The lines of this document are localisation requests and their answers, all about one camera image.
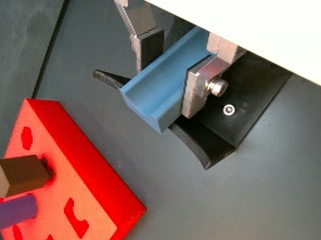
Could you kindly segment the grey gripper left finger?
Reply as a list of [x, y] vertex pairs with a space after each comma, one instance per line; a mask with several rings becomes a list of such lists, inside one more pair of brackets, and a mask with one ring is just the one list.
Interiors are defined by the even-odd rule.
[[145, 0], [114, 0], [130, 32], [137, 70], [142, 71], [163, 53], [165, 30], [157, 26], [151, 4]]

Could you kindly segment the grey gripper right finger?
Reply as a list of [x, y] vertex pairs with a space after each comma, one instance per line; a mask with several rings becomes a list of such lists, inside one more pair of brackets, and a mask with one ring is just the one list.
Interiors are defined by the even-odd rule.
[[222, 74], [246, 53], [237, 44], [214, 33], [209, 35], [206, 56], [188, 71], [182, 114], [192, 118], [205, 107], [209, 95], [221, 97], [229, 87]]

